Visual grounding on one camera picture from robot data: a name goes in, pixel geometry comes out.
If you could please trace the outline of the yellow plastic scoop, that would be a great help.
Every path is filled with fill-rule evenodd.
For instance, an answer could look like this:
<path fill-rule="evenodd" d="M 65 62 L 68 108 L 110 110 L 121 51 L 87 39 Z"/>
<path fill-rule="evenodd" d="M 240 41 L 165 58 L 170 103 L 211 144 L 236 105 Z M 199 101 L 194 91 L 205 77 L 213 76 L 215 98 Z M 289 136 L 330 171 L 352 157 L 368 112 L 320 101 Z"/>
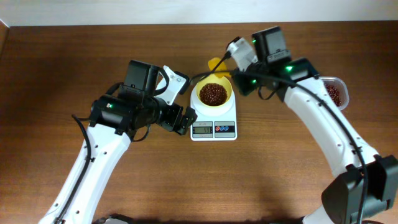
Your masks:
<path fill-rule="evenodd" d="M 208 67 L 211 71 L 214 71 L 214 75 L 217 78 L 231 78 L 231 74 L 228 71 L 224 58 L 215 57 L 208 61 Z"/>

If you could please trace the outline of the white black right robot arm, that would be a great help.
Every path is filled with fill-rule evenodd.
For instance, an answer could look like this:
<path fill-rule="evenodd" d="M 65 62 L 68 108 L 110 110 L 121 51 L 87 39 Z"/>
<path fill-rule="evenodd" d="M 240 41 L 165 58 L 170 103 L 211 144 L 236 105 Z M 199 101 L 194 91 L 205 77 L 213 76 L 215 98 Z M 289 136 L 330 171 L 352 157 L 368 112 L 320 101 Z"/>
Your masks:
<path fill-rule="evenodd" d="M 294 59 L 280 27 L 235 38 L 227 52 L 236 62 L 231 72 L 242 95 L 267 88 L 304 123 L 324 153 L 333 182 L 322 204 L 299 223 L 364 223 L 393 207 L 397 159 L 382 157 L 352 127 L 328 94 L 319 72 L 306 58 Z"/>

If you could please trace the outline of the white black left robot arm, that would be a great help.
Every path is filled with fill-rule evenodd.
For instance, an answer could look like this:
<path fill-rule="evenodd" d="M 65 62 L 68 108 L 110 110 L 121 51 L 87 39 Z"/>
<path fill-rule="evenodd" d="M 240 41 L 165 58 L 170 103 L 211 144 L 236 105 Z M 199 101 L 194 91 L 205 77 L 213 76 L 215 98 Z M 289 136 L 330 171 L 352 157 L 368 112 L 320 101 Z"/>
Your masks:
<path fill-rule="evenodd" d="M 41 223 L 91 223 L 108 180 L 141 128 L 157 124 L 179 135 L 197 119 L 191 107 L 174 100 L 190 85 L 188 76 L 132 60 L 123 82 L 115 83 L 95 100 L 84 127 L 79 155 L 53 205 Z"/>

